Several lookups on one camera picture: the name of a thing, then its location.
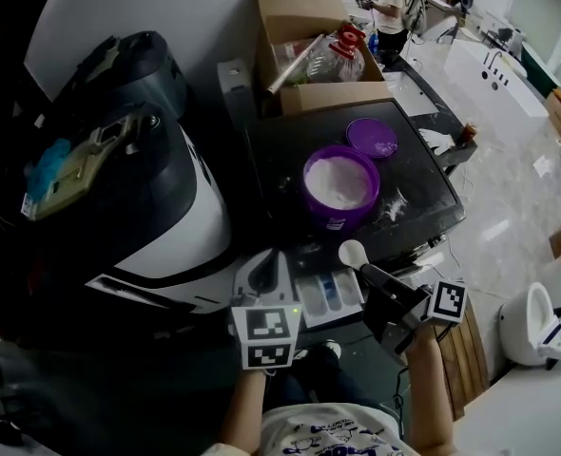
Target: white powder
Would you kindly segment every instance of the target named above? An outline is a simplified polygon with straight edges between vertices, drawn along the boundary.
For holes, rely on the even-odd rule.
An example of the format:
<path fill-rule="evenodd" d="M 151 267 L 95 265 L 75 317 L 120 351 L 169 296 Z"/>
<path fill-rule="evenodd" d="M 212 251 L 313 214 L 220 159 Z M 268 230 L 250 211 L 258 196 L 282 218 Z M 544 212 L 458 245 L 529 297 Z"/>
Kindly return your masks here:
<path fill-rule="evenodd" d="M 325 206 L 355 209 L 367 200 L 367 171 L 359 163 L 343 157 L 320 159 L 306 174 L 306 187 Z"/>

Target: black tabletop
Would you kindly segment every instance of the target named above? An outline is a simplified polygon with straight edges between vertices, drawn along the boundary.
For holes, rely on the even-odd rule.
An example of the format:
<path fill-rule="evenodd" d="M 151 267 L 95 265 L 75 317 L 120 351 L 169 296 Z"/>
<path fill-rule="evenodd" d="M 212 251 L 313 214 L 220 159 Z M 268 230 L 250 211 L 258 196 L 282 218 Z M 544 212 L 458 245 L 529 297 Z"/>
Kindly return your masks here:
<path fill-rule="evenodd" d="M 359 118 L 386 122 L 395 130 L 398 141 L 393 156 L 374 160 L 380 175 L 377 203 L 348 236 L 363 243 L 370 261 L 408 253 L 465 218 L 447 176 L 395 100 L 257 123 L 246 136 L 261 194 L 261 204 L 252 207 L 261 209 L 264 220 L 253 221 L 252 234 L 287 252 L 298 275 L 339 266 L 338 247 L 347 237 L 313 224 L 303 199 L 301 178 L 310 155 L 326 145 L 347 144 L 346 127 Z"/>

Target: tiled floor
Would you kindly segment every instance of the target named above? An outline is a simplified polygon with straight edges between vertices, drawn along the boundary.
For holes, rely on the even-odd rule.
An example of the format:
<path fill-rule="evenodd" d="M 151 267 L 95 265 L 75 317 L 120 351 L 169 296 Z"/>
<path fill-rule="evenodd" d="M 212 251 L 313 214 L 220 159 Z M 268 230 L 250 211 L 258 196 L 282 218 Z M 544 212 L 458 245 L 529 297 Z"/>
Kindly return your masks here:
<path fill-rule="evenodd" d="M 358 9 L 354 0 L 344 3 L 349 13 L 367 17 L 369 12 Z M 512 131 L 494 128 L 444 72 L 449 50 L 449 45 L 427 42 L 403 51 L 404 58 L 417 58 L 416 71 L 460 121 L 474 122 L 480 129 L 478 150 L 452 175 L 467 218 L 450 233 L 451 245 L 440 245 L 422 264 L 432 263 L 445 276 L 467 282 L 494 376 L 505 362 L 497 334 L 498 309 L 534 282 L 540 268 L 552 260 L 549 236 L 561 226 L 560 141 L 549 123 L 530 141 L 509 145 Z M 551 171 L 540 177 L 533 164 L 543 156 Z M 438 273 L 426 269 L 417 280 L 434 281 Z"/>

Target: bucket label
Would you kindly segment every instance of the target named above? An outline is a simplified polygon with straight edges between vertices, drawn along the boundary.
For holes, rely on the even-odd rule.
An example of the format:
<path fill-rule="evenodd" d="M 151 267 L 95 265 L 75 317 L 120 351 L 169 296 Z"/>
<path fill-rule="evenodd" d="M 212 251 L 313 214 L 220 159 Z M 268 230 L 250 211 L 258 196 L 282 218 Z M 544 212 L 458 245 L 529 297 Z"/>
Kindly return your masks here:
<path fill-rule="evenodd" d="M 335 232 L 338 232 L 343 228 L 345 222 L 346 222 L 345 218 L 342 219 L 330 218 L 329 222 L 327 223 L 327 230 L 333 230 Z"/>

